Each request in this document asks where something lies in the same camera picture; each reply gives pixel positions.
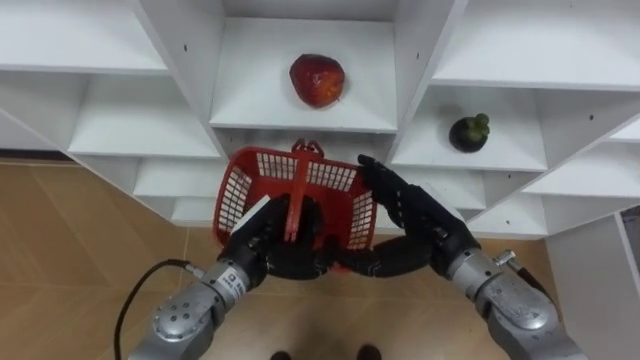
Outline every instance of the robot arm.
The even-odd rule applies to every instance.
[[[358,161],[374,200],[406,236],[368,252],[341,253],[338,261],[367,276],[400,275],[430,265],[475,304],[491,337],[511,359],[587,359],[561,327],[551,299],[517,264],[513,252],[491,259],[464,222],[420,187],[370,157],[361,155]]]
[[[225,314],[266,277],[267,253],[284,236],[288,204],[285,195],[252,208],[213,267],[207,272],[190,269],[198,281],[156,309],[146,336],[129,359],[199,359]]]

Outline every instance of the black shoe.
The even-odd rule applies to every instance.
[[[373,345],[362,345],[360,350],[358,350],[357,360],[382,360],[382,354],[380,354],[380,350]]]
[[[271,355],[271,360],[291,360],[291,356],[286,351],[278,351]]]

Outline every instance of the basket handle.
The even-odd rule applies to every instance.
[[[296,141],[295,144],[293,144],[293,146],[291,147],[291,152],[298,152],[298,151],[308,151],[308,152],[317,153],[324,158],[324,150],[322,150],[322,148],[320,147],[320,144],[318,144],[318,142],[315,140],[306,142],[305,139],[298,139],[298,141]]]
[[[287,228],[285,230],[285,241],[294,242],[298,234],[300,215],[302,213],[302,200],[304,190],[307,185],[307,169],[309,161],[299,159],[296,173],[294,175],[293,190],[291,191],[291,201],[289,202],[289,212],[287,214]]]

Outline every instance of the label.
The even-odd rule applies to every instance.
[[[218,279],[218,283],[231,294],[235,302],[238,302],[242,295],[247,292],[242,279],[240,279],[240,275],[232,267],[229,267],[222,273]]]

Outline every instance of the black cable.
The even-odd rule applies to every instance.
[[[131,306],[133,299],[136,297],[136,295],[138,294],[138,291],[140,291],[140,288],[142,287],[142,285],[144,285],[145,281],[147,281],[149,276],[151,276],[154,272],[156,272],[158,269],[161,269],[165,266],[175,266],[175,267],[184,269],[189,264],[190,262],[186,260],[178,260],[178,259],[167,259],[167,260],[161,261],[153,265],[149,270],[147,270],[147,272],[145,272],[144,275],[142,275],[140,280],[138,280],[138,282],[133,287],[133,289],[131,289],[129,296],[127,296],[127,300],[125,300],[124,304],[122,305],[122,309],[120,309],[120,315],[118,315],[118,321],[116,321],[116,328],[113,333],[113,352],[116,360],[122,360],[122,350],[120,349],[120,333],[122,332],[122,324],[124,323],[124,317],[127,315],[129,306]]]

